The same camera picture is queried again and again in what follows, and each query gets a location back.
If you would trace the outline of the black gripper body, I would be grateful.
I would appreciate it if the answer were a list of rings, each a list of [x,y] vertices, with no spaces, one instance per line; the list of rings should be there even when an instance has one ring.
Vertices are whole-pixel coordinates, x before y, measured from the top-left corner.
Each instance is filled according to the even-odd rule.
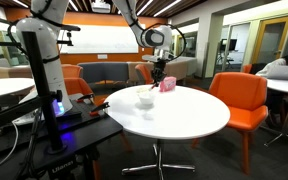
[[[164,72],[165,66],[165,61],[154,62],[153,69],[151,70],[151,76],[154,80],[163,80],[166,77],[166,73]]]

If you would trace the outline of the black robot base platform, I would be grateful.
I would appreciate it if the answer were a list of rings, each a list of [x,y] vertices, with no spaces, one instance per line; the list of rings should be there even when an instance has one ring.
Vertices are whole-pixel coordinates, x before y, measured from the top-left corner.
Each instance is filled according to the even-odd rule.
[[[97,145],[119,134],[122,126],[108,115],[90,116],[91,104],[72,102],[73,115],[61,117],[58,129],[61,140],[66,146],[61,152],[51,154],[51,143],[46,124],[38,131],[38,139],[34,151],[33,162],[37,172],[48,171],[52,176],[64,173],[76,166],[77,155],[94,154],[98,157]],[[0,180],[14,180],[17,172],[24,164],[29,143],[29,128],[19,130],[19,140],[15,151],[0,165]]]

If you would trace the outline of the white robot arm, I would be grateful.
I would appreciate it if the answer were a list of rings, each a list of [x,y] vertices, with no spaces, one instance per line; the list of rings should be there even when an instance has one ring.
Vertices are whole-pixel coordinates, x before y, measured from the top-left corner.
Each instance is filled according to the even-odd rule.
[[[135,0],[112,0],[128,26],[135,35],[136,42],[141,47],[154,47],[160,51],[158,56],[150,56],[148,61],[154,63],[152,70],[153,86],[157,87],[166,77],[164,68],[167,62],[174,60],[170,57],[172,41],[171,24],[154,24],[144,29],[135,12]],[[33,0],[31,15],[15,23],[16,33],[20,39],[18,48],[27,55],[37,94],[43,92],[60,92],[60,99],[49,98],[42,106],[38,117],[43,117],[48,124],[56,123],[56,116],[63,115],[72,108],[64,83],[57,38],[69,0]]]

